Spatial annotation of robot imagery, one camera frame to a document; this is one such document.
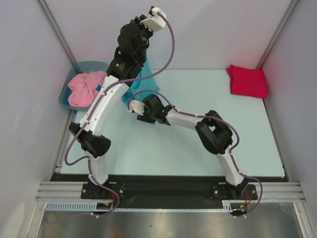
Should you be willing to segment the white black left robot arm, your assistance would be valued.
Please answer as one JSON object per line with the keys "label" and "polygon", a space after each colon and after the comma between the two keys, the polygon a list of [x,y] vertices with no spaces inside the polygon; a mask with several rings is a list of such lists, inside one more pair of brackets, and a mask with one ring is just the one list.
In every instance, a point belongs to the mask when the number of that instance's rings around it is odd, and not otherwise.
{"label": "white black left robot arm", "polygon": [[98,198],[109,194],[105,154],[111,141],[102,135],[110,113],[140,74],[147,59],[149,39],[155,32],[153,17],[137,16],[120,29],[118,47],[96,99],[79,123],[71,123],[73,141],[79,142],[88,160],[92,192]]}

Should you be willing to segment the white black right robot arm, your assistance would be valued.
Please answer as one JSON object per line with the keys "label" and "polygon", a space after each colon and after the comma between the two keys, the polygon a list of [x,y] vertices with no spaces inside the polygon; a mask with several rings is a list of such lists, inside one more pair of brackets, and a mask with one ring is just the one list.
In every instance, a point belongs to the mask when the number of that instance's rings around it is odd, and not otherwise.
{"label": "white black right robot arm", "polygon": [[229,195],[240,199],[246,194],[248,180],[242,175],[232,155],[232,130],[216,111],[211,110],[202,117],[193,116],[178,111],[175,106],[164,106],[155,94],[150,94],[141,102],[133,100],[130,109],[138,114],[138,120],[151,124],[158,122],[181,126],[195,131],[203,147],[218,158],[229,185]]}

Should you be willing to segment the teal t-shirt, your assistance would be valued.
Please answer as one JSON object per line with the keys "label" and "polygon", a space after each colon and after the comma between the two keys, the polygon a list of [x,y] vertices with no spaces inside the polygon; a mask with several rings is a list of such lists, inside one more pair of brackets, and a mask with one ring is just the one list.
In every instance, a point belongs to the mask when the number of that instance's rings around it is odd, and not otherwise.
{"label": "teal t-shirt", "polygon": [[[141,72],[137,76],[137,78],[145,77],[152,75],[152,70],[149,64],[149,61],[147,60],[144,63],[144,66],[142,67]],[[157,85],[155,78],[147,78],[144,80],[134,81],[131,85],[131,87],[127,90],[127,92],[121,97],[123,103],[128,106],[129,100],[132,98],[133,95],[136,93],[142,91],[142,90],[153,90],[153,91],[159,91],[160,88]]]}

